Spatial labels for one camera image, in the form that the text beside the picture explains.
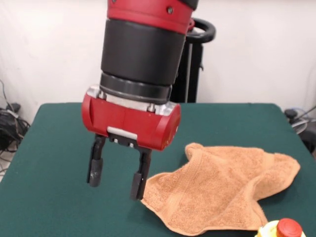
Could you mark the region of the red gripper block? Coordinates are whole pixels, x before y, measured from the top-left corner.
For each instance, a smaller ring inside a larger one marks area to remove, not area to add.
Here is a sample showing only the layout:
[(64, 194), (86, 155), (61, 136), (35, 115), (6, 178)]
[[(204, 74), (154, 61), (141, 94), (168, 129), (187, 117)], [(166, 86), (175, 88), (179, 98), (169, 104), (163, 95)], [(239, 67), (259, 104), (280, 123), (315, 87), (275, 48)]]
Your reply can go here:
[(130, 198), (142, 200), (151, 164), (152, 150), (169, 146), (181, 120), (181, 106), (132, 101), (107, 94), (98, 85), (91, 86), (83, 99), (81, 114), (87, 130), (96, 133), (91, 147), (86, 182), (98, 187), (101, 181), (102, 149), (106, 137), (129, 138), (140, 147), (139, 168), (134, 173)]

